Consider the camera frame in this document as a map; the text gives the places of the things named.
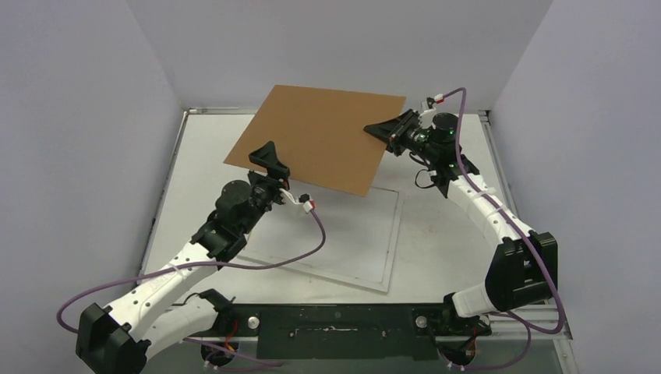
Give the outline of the brown backing board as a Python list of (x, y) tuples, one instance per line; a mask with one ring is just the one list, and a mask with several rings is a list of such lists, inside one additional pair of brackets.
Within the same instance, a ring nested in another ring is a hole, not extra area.
[(367, 196), (385, 152), (364, 127), (400, 115), (405, 97), (276, 85), (225, 163), (252, 168), (249, 153), (271, 141), (299, 182)]

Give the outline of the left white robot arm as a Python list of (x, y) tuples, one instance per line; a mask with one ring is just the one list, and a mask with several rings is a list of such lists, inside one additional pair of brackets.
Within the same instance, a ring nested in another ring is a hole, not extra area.
[(224, 296), (205, 291), (184, 306), (175, 303), (193, 286), (227, 266), (247, 244), (247, 235), (274, 204), (283, 202), (290, 171), (269, 141), (249, 154), (266, 169), (225, 185), (207, 221), (155, 276), (105, 307), (94, 303), (80, 315), (76, 355), (95, 373), (138, 373), (166, 347), (208, 330), (232, 327)]

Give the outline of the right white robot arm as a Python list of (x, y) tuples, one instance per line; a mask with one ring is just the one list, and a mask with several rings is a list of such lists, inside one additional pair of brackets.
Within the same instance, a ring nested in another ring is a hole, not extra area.
[(452, 334), (462, 333), (474, 316), (511, 311), (557, 293), (556, 239), (533, 230), (500, 201), (463, 154), (460, 129), (460, 117), (434, 110), (407, 110), (363, 129), (394, 156), (408, 151), (429, 174), (431, 186), (467, 214), (493, 249), (484, 281), (453, 293), (452, 305), (440, 314), (442, 327)]

